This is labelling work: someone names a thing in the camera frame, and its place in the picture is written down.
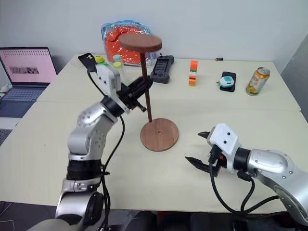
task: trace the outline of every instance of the handheld controller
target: handheld controller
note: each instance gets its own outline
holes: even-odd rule
[[[169,69],[173,63],[173,55],[162,56],[162,54],[160,54],[151,73],[153,81],[156,83],[168,83],[170,80]]]

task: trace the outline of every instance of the table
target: table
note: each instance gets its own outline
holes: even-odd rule
[[[140,142],[146,113],[135,109],[124,115],[126,133],[112,158],[107,176],[111,208],[226,212],[216,199],[209,174],[194,168],[184,157],[207,161],[210,146],[197,136],[217,123],[227,123],[244,148],[281,150],[303,170],[308,171],[308,124],[300,112],[205,108],[178,100],[153,100],[153,118],[168,118],[180,131],[175,146],[155,153]],[[26,113],[0,147],[0,199],[40,205],[56,205],[66,176],[66,141],[78,114],[88,103],[37,102]],[[115,146],[121,123],[108,133],[103,162]],[[250,183],[222,169],[217,187],[223,199],[239,208]],[[256,190],[248,205],[274,195],[256,180]],[[284,210],[282,203],[270,202],[256,212]]]
[[[300,111],[285,82],[272,62],[213,61],[199,60],[197,84],[188,86],[189,59],[176,59],[170,69],[168,84],[154,83],[150,89],[151,100],[177,100],[188,104],[195,103],[207,108],[238,108]],[[270,78],[257,97],[247,95],[246,85],[253,72],[260,66],[270,70]],[[141,68],[125,66],[132,81],[141,76]],[[148,74],[153,67],[148,67]],[[220,91],[216,82],[223,71],[235,72],[235,92]],[[63,68],[55,81],[38,98],[39,102],[88,103],[99,101],[101,94],[89,80],[86,68],[77,55]]]
[[[20,120],[20,118],[0,117],[0,129],[13,130]]]

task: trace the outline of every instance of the laptop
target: laptop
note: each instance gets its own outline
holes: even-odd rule
[[[12,88],[0,99],[0,117],[22,118],[57,74],[47,47],[0,48]]]

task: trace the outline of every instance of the gray floor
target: gray floor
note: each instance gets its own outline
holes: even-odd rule
[[[6,220],[14,220],[15,231],[26,231],[35,224],[46,220],[54,218],[55,206],[43,206],[43,205],[30,205],[30,204],[20,204],[13,203],[4,214],[0,216],[0,231],[12,231],[13,223],[2,222]],[[112,210],[109,216],[110,225],[122,225],[122,230],[125,229],[129,221],[138,213],[138,211],[132,210]],[[203,221],[200,223],[202,230],[204,231],[232,231],[231,221],[236,219],[235,216],[230,214],[206,214],[203,216]],[[99,223],[92,227],[89,227],[87,231],[96,231]],[[263,221],[250,221],[248,222],[249,231],[294,231],[294,229],[284,229],[279,227],[273,220],[263,220]],[[172,229],[185,231],[187,229],[181,226],[175,226]]]

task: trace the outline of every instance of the laptop keyboard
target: laptop keyboard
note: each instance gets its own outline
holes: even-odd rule
[[[0,145],[3,144],[5,139],[9,136],[12,130],[10,129],[0,129]]]
[[[44,89],[16,89],[16,88],[13,88],[2,97],[2,100],[36,101],[43,91]]]

